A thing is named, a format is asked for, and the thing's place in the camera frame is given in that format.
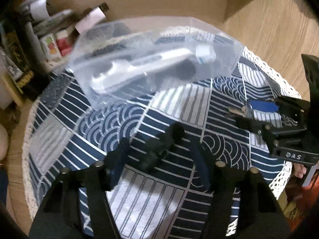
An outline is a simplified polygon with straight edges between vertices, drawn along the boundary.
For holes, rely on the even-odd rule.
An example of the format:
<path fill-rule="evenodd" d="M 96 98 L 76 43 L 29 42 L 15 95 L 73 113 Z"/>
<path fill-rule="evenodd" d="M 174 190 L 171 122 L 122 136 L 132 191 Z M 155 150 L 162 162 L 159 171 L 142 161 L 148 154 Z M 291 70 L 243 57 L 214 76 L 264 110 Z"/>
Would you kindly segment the person right hand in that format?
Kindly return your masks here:
<path fill-rule="evenodd" d="M 307 173 L 307 168 L 302 165 L 302 164 L 293 164 L 293 170 L 292 170 L 292 174 L 301 179 L 303 178 Z"/>

